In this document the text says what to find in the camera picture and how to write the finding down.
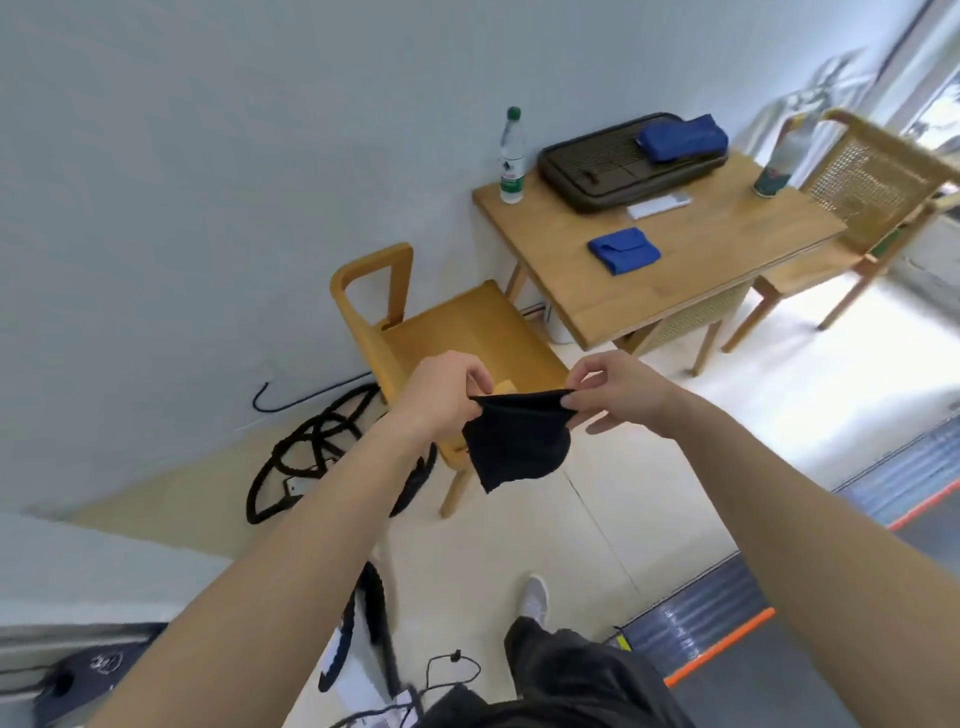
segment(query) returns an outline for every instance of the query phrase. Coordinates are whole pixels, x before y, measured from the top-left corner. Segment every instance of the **hand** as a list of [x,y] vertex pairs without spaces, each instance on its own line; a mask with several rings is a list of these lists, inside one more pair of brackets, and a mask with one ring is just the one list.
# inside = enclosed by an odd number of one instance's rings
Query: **hand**
[[468,398],[492,391],[490,372],[473,354],[428,356],[410,375],[391,415],[401,426],[422,430],[429,442],[445,440],[480,417],[480,405]]
[[575,389],[560,404],[577,411],[570,429],[601,412],[607,414],[587,426],[596,435],[625,422],[644,425],[660,437],[670,437],[670,414],[686,390],[620,350],[585,356],[566,378]]

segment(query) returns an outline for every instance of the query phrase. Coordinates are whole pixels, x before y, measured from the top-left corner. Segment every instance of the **tray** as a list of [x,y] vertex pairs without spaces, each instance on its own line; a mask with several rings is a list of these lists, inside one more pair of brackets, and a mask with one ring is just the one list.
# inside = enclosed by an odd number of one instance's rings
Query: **tray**
[[664,119],[683,121],[676,114],[652,113],[547,147],[537,160],[540,174],[574,209],[593,212],[652,197],[727,163],[727,153],[650,161],[636,135]]

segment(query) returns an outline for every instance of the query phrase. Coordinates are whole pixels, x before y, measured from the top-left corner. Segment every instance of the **white sneaker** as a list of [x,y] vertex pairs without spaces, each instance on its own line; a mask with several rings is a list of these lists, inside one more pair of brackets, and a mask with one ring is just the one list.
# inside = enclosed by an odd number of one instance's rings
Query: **white sneaker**
[[520,617],[529,617],[541,627],[546,626],[546,616],[550,610],[550,593],[546,590],[546,582],[537,574],[527,576],[520,593]]

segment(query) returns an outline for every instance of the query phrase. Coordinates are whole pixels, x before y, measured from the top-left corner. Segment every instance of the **floor mat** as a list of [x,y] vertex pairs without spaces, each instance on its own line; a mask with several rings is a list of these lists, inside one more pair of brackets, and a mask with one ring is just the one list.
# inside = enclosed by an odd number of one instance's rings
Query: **floor mat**
[[[960,418],[836,491],[960,574]],[[698,726],[855,726],[769,608],[739,554],[634,619],[612,643],[669,676]]]

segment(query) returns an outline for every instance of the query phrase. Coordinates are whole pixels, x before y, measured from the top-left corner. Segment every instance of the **leg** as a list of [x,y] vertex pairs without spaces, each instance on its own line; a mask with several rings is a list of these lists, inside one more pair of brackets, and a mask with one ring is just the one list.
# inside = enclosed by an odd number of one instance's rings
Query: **leg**
[[763,300],[756,305],[756,308],[750,312],[750,315],[740,324],[740,328],[733,332],[730,340],[720,347],[723,353],[730,353],[736,349],[737,345],[747,338],[747,334],[756,328],[763,319],[770,315],[770,312],[777,307],[777,304],[783,300],[780,294],[764,296]]
[[850,289],[850,293],[843,297],[843,301],[838,303],[833,310],[827,314],[827,318],[820,322],[820,325],[817,327],[820,331],[826,331],[828,328],[833,326],[834,322],[840,318],[840,315],[850,308],[853,303],[860,298],[860,295],[867,290],[871,283],[874,282],[876,278],[876,272],[871,276],[864,276],[856,282],[856,285]]
[[516,303],[516,297],[520,295],[520,289],[527,282],[527,269],[522,263],[518,263],[514,268],[514,273],[510,276],[510,282],[507,283],[507,290],[504,295],[510,303]]
[[723,319],[715,321],[707,327],[707,335],[704,336],[704,343],[700,345],[700,352],[697,354],[697,363],[693,365],[693,375],[700,376],[707,368],[707,362],[713,353],[713,344],[717,340],[717,334],[720,333],[720,327],[723,326]]
[[692,728],[662,675],[639,654],[589,642],[568,629],[555,634],[543,629],[545,604],[540,610],[529,606],[537,581],[542,584],[538,577],[528,580],[520,616],[503,642],[518,695],[627,703],[664,726]]
[[646,353],[646,350],[643,348],[644,342],[649,341],[657,332],[658,327],[660,327],[662,324],[663,321],[647,324],[647,326],[638,328],[636,331],[633,333],[628,333],[626,336],[618,336],[617,338],[613,339],[613,343],[618,349],[622,349],[630,356],[640,356],[642,353]]
[[453,476],[453,482],[450,483],[450,489],[446,492],[444,504],[440,506],[440,515],[442,518],[450,518],[453,512],[457,510],[457,506],[460,505],[460,501],[464,498],[464,493],[467,492],[467,486],[472,476],[473,466],[471,465],[467,465],[463,470],[457,471],[457,474]]

